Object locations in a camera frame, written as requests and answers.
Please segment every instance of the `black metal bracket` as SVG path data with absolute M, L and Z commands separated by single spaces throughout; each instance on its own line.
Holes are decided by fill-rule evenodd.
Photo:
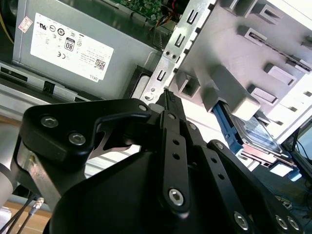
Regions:
M 157 104 L 164 108 L 161 113 L 136 99 L 25 112 L 17 163 L 55 206 L 51 233 L 103 228 L 108 233 L 303 233 L 296 218 L 223 143 L 206 144 L 186 120 L 180 98 L 165 90 Z M 72 133 L 84 139 L 75 142 Z M 131 144 L 141 145 L 140 152 L 81 178 L 90 155 Z

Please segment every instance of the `metal sheet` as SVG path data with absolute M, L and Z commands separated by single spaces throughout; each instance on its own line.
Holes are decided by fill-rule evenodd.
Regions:
M 83 78 L 30 54 L 33 27 L 26 33 L 16 30 L 13 60 L 15 64 L 105 99 L 121 98 L 136 66 L 152 70 L 159 60 L 147 24 L 102 1 L 20 0 L 17 26 L 25 16 L 34 21 L 40 13 L 88 37 L 114 48 L 105 78 L 98 83 Z
M 164 88 L 169 87 L 198 32 L 211 14 L 215 2 L 216 0 L 191 0 L 189 2 L 140 97 L 142 101 L 147 104 L 155 103 Z M 149 97 L 148 93 L 151 90 L 154 90 L 153 98 L 146 98 Z
M 259 3 L 268 4 L 265 0 Z M 286 64 L 286 59 L 266 46 L 258 46 L 237 34 L 239 26 L 246 25 L 267 37 L 267 42 L 288 55 L 296 55 L 312 63 L 311 51 L 301 42 L 311 34 L 311 30 L 283 13 L 278 25 L 268 24 L 256 14 L 236 17 L 220 6 L 218 2 L 209 19 L 202 28 L 198 38 L 180 69 L 199 79 L 201 87 L 206 86 L 216 68 L 223 64 L 235 76 L 244 88 L 251 84 L 265 90 L 281 100 L 291 87 L 266 74 L 263 69 L 272 63 L 287 73 L 302 78 L 303 73 Z M 176 94 L 176 84 L 170 89 Z M 194 97 L 193 102 L 201 104 L 201 97 Z M 268 114 L 273 107 L 261 104 L 261 110 Z

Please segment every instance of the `circuit board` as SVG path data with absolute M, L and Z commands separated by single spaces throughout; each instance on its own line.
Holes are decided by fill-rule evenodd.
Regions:
M 137 12 L 145 18 L 157 22 L 161 17 L 162 0 L 114 0 Z

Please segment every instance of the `white label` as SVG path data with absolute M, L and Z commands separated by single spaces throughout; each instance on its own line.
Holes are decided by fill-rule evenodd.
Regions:
M 23 19 L 23 21 L 20 23 L 19 25 L 19 29 L 23 32 L 26 33 L 28 28 L 30 27 L 30 25 L 33 22 L 31 21 L 31 19 L 29 19 L 27 16 Z
M 103 80 L 114 49 L 36 13 L 30 54 L 94 82 Z

